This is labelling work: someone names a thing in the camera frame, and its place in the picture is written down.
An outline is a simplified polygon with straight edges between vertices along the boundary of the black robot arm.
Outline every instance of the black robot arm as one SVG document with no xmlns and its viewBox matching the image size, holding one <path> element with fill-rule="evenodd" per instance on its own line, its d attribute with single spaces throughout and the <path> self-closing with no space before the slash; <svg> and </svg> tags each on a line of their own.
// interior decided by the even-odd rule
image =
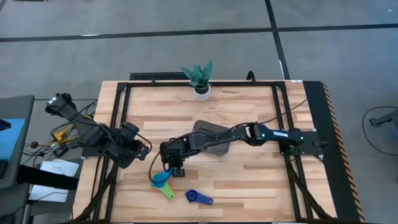
<svg viewBox="0 0 398 224">
<path fill-rule="evenodd" d="M 301 144 L 303 139 L 299 129 L 276 131 L 260 123 L 246 123 L 216 135 L 188 133 L 169 142 L 163 142 L 160 144 L 160 156 L 163 164 L 168 164 L 169 169 L 172 169 L 173 177 L 184 177 L 182 166 L 186 158 L 210 146 L 233 141 L 244 141 L 250 146 L 261 146 L 267 141 L 279 141 L 296 146 Z"/>
<path fill-rule="evenodd" d="M 128 167 L 134 159 L 144 160 L 149 148 L 134 139 L 139 128 L 131 123 L 122 124 L 120 129 L 111 129 L 86 119 L 76 110 L 70 94 L 57 93 L 45 107 L 45 111 L 68 120 L 78 131 L 86 146 L 108 156 L 119 167 Z"/>
</svg>

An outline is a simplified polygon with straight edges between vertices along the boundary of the gray carpet floor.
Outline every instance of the gray carpet floor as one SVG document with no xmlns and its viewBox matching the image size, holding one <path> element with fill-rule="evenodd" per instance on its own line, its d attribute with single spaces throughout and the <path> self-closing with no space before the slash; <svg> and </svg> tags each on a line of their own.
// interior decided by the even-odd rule
<svg viewBox="0 0 398 224">
<path fill-rule="evenodd" d="M 278 27 L 398 22 L 394 0 L 271 3 Z M 270 26 L 262 0 L 6 1 L 0 11 L 0 38 Z M 361 119 L 374 106 L 398 106 L 397 39 L 398 29 L 280 33 L 291 79 L 322 80 L 329 87 L 369 222 L 396 223 L 398 157 L 377 152 L 366 142 Z M 131 72 L 177 72 L 181 66 L 210 58 L 215 79 L 242 79 L 248 70 L 257 79 L 283 78 L 270 32 L 1 42 L 0 96 L 50 98 L 56 92 L 69 92 L 74 98 L 97 98 L 103 80 L 128 80 Z M 77 106 L 89 102 L 79 101 Z M 46 114 L 44 106 L 44 101 L 35 102 L 27 141 L 50 140 L 50 130 L 64 122 Z M 367 122 L 389 111 L 372 111 L 365 129 L 376 147 L 398 153 L 398 131 L 392 124 L 373 128 Z M 71 150 L 64 158 L 78 158 L 80 153 Z M 59 222 L 69 215 L 45 215 L 35 223 Z"/>
</svg>

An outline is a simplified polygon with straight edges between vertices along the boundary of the wooden tabletop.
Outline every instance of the wooden tabletop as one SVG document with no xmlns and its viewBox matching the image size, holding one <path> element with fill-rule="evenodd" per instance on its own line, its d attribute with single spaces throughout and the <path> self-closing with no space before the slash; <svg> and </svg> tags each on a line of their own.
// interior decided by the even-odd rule
<svg viewBox="0 0 398 224">
<path fill-rule="evenodd" d="M 109 125 L 118 82 L 103 82 L 95 121 Z M 286 82 L 290 107 L 306 100 L 303 83 Z M 117 121 L 123 105 L 123 94 Z M 279 99 L 283 105 L 282 95 Z M 305 102 L 292 111 L 294 125 L 312 130 L 313 123 Z M 210 99 L 195 101 L 190 87 L 132 88 L 127 122 L 140 127 L 140 134 L 154 144 L 145 161 L 134 161 L 119 169 L 113 202 L 112 222 L 269 222 L 294 221 L 289 183 L 279 145 L 268 142 L 261 147 L 233 142 L 222 157 L 201 153 L 184 162 L 185 178 L 170 178 L 175 199 L 168 200 L 151 189 L 148 170 L 159 144 L 192 131 L 196 120 L 231 127 L 248 121 L 266 121 L 276 117 L 274 99 L 268 86 L 211 87 Z M 266 124 L 278 129 L 276 120 Z M 302 156 L 309 191 L 331 216 L 336 216 L 325 168 L 314 156 Z M 97 158 L 84 161 L 73 206 L 80 214 L 90 202 Z M 160 158 L 153 172 L 161 172 Z M 214 204 L 189 204 L 184 193 L 195 189 L 214 199 Z M 302 194 L 298 190 L 302 216 L 305 216 Z M 103 197 L 100 217 L 104 217 Z"/>
</svg>

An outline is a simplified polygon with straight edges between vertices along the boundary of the gray plastic object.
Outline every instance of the gray plastic object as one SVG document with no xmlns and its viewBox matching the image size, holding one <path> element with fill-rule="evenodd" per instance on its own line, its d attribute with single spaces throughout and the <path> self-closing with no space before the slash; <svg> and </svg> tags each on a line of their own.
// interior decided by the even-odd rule
<svg viewBox="0 0 398 224">
<path fill-rule="evenodd" d="M 193 125 L 192 132 L 200 132 L 204 134 L 219 134 L 227 131 L 229 128 L 213 124 L 207 121 L 198 120 Z M 204 149 L 203 152 L 210 153 L 215 156 L 223 156 L 228 152 L 229 143 L 219 144 L 217 146 L 210 146 L 207 149 Z"/>
</svg>

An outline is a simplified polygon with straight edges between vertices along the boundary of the white pot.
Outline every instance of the white pot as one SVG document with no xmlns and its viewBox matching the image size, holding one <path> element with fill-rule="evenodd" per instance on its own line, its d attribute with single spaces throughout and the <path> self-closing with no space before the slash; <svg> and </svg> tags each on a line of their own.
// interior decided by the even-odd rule
<svg viewBox="0 0 398 224">
<path fill-rule="evenodd" d="M 195 91 L 195 88 L 192 88 L 192 91 L 193 91 L 193 95 L 194 95 L 195 99 L 197 99 L 197 101 L 206 101 L 210 97 L 210 86 L 209 86 L 209 90 L 205 94 L 197 93 Z"/>
</svg>

